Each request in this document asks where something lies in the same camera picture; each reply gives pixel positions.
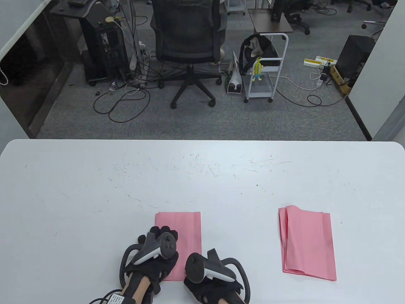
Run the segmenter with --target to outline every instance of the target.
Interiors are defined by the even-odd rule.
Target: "white table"
[[[87,304],[118,288],[159,211],[201,211],[252,304],[402,303],[405,153],[390,142],[16,140],[0,157],[0,294]],[[277,209],[330,212],[337,282],[285,274]],[[195,303],[164,282],[155,304]]]

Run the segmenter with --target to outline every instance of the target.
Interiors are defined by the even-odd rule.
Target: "white metal cart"
[[[242,76],[243,85],[245,87],[246,98],[244,103],[249,102],[249,98],[268,98],[269,102],[273,102],[274,94],[276,92],[277,84],[280,78],[281,68],[283,67],[284,57],[286,56],[287,46],[288,46],[288,36],[285,33],[264,33],[260,34],[261,36],[266,36],[270,38],[270,41],[273,41],[274,36],[283,36],[285,37],[286,43],[284,45],[283,55],[279,57],[277,50],[274,48],[276,57],[272,58],[260,58],[260,61],[275,61],[277,65],[265,66],[263,65],[261,78],[259,81],[256,79],[253,81],[254,73],[256,66],[259,64],[259,61],[256,60],[253,64],[253,67]],[[277,73],[276,80],[273,84],[269,73]]]
[[[225,7],[228,15],[231,12],[243,12],[246,15],[246,0],[225,0]]]

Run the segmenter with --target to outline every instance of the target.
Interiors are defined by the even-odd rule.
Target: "pink paper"
[[[330,214],[279,209],[283,272],[336,281]]]
[[[155,226],[169,226],[176,230],[179,239],[176,242],[179,259],[176,266],[165,278],[167,281],[183,281],[185,263],[190,254],[202,253],[201,213],[200,212],[159,212],[155,215]]]

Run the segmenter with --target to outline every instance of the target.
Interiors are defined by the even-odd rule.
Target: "gray carpet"
[[[254,6],[248,0],[249,7]],[[351,14],[346,13],[347,4],[332,6],[338,10],[334,16],[316,14],[313,10],[302,14],[304,22],[311,27],[311,34],[305,36],[301,28],[294,27],[289,34],[281,75],[306,88],[314,88],[315,81],[309,79],[313,68],[303,66],[304,58],[317,55],[338,58],[349,34],[370,35],[378,28],[369,26],[362,30],[364,19],[386,18],[378,9],[366,11],[363,5],[354,5]],[[137,15],[152,15],[151,6],[136,1]],[[239,53],[240,45],[252,34],[250,17],[241,13],[228,17],[226,41],[223,45],[227,58],[232,50]],[[154,49],[154,32],[149,22],[138,27],[139,39]],[[283,41],[275,41],[280,47]],[[85,82],[83,67],[76,65],[49,113],[38,138],[57,139],[233,139],[233,140],[365,140],[360,128],[344,101],[330,107],[303,108],[291,104],[276,93],[273,103],[266,99],[250,100],[244,104],[243,95],[226,94],[224,86],[215,85],[214,80],[203,81],[216,96],[217,105],[210,108],[208,98],[196,87],[190,86],[178,100],[176,110],[169,104],[180,87],[180,83],[166,82],[162,90],[151,89],[148,108],[135,120],[118,124],[106,115],[94,112],[95,93],[107,92],[109,83],[99,83],[92,88]],[[303,105],[308,94],[317,94],[323,104],[333,103],[341,98],[334,86],[323,85],[315,91],[303,91],[286,79],[280,79],[278,89],[285,96]],[[123,92],[109,94],[97,104],[100,111],[108,110]],[[147,99],[125,101],[117,106],[111,115],[116,120],[125,120],[138,113]]]

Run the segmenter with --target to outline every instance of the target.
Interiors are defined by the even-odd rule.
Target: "yellow label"
[[[310,63],[315,63],[315,64],[322,64],[322,62],[320,62],[320,61],[310,60],[310,59],[304,59],[304,62],[310,62]]]

